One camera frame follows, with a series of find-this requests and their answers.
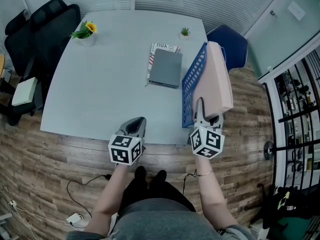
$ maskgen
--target wooden floor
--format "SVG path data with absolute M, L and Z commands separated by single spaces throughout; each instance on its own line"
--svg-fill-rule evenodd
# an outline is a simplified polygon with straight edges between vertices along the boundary
M 272 140 L 270 109 L 265 89 L 258 84 L 250 68 L 234 69 L 230 73 L 234 108 L 224 114 L 223 134 L 226 136 L 223 153 L 212 159 L 212 167 L 223 190 L 227 206 L 239 223 L 249 225 L 257 209 L 245 211 L 248 204 L 262 198 L 257 183 L 270 185 L 273 162 L 266 161 L 263 146 Z M 7 185 L 1 192 L 6 199 L 15 200 L 20 209 L 66 223 L 74 212 L 88 213 L 73 202 L 66 191 L 70 180 L 86 183 L 93 177 L 111 174 L 108 143 L 40 131 L 41 114 L 24 115 L 16 127 L 2 118 L 0 125 L 0 182 Z M 167 181 L 182 192 L 186 173 L 195 170 L 194 155 L 189 146 L 146 145 L 139 161 L 148 172 L 168 172 Z M 73 198 L 92 210 L 102 189 L 108 182 L 103 178 L 87 186 L 70 184 Z M 188 177 L 185 196 L 201 213 L 197 179 Z M 0 212 L 10 211 L 8 203 L 0 196 Z M 20 211 L 21 217 L 32 223 L 32 229 L 40 239 L 64 239 L 66 232 L 74 230 L 70 225 L 32 216 Z M 21 239 L 33 239 L 30 230 L 14 213 L 7 228 Z

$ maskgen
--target bracelet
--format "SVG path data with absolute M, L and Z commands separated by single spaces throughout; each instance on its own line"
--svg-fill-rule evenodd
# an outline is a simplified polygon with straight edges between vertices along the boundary
M 211 173 L 213 173 L 213 172 L 214 172 L 214 171 L 212 170 L 212 171 L 209 171 L 209 172 L 207 172 L 207 173 L 205 173 L 205 174 L 198 174 L 197 176 L 201 177 L 201 176 L 205 176 L 205 175 L 211 174 Z

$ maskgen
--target white table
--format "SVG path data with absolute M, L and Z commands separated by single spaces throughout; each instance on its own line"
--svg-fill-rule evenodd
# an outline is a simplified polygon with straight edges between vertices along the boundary
M 88 13 L 97 25 L 95 45 L 71 40 L 63 52 L 44 106 L 41 130 L 109 140 L 125 121 L 145 117 L 145 142 L 186 144 L 182 88 L 147 83 L 152 43 L 181 47 L 181 79 L 207 37 L 201 19 L 142 10 Z M 190 29 L 180 40 L 180 29 Z

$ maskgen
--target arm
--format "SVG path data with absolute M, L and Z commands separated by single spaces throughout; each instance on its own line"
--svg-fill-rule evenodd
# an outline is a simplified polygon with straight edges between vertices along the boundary
M 119 211 L 121 200 L 128 181 L 129 167 L 119 164 L 108 184 L 105 186 L 92 212 L 92 219 L 85 232 L 97 233 L 107 237 L 111 216 Z
M 196 171 L 203 175 L 212 171 L 209 159 L 195 156 Z M 214 173 L 198 176 L 203 215 L 216 230 L 238 224 L 225 203 L 224 194 Z

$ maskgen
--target gray shirt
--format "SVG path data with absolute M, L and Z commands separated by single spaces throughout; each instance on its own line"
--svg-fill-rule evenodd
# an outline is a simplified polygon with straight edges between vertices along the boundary
M 240 225 L 230 227 L 240 237 L 227 233 L 219 235 L 206 218 L 190 211 L 184 205 L 169 199 L 151 198 L 126 207 L 107 239 L 110 240 L 253 240 L 249 230 Z M 67 240 L 99 240 L 102 235 L 71 231 Z

